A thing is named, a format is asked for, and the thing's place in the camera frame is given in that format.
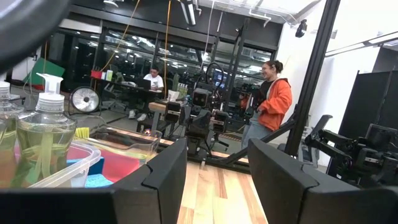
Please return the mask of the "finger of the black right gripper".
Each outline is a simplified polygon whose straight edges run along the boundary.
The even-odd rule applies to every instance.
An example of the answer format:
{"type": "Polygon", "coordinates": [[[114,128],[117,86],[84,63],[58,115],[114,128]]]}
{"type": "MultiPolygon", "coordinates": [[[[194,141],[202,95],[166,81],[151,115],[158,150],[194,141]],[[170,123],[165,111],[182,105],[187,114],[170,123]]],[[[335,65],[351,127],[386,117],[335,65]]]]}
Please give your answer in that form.
{"type": "Polygon", "coordinates": [[[329,130],[325,130],[324,127],[331,118],[332,115],[329,114],[324,114],[320,118],[316,126],[312,129],[312,132],[304,140],[307,146],[313,146],[316,142],[328,143],[331,141],[339,145],[352,144],[355,142],[354,139],[350,139],[329,130]]]}
{"type": "Polygon", "coordinates": [[[351,167],[351,156],[327,143],[307,143],[307,146],[319,149],[330,156],[337,169],[349,169],[351,167]]]}

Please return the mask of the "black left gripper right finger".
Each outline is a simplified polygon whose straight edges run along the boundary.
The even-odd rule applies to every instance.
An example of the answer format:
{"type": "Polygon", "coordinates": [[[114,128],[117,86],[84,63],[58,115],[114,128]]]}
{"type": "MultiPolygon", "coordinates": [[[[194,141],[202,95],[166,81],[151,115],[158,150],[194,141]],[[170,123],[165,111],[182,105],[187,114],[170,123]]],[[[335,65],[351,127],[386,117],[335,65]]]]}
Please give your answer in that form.
{"type": "Polygon", "coordinates": [[[259,139],[248,159],[269,223],[397,224],[397,187],[354,187],[259,139]]]}

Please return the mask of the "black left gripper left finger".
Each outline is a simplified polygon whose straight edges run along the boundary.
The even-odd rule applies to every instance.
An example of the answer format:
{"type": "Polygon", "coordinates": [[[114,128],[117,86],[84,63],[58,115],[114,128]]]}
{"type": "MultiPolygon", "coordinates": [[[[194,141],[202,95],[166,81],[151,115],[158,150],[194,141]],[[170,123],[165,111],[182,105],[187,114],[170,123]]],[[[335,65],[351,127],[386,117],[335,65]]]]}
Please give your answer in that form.
{"type": "Polygon", "coordinates": [[[1,223],[176,223],[187,171],[179,139],[115,184],[1,191],[1,223]]]}

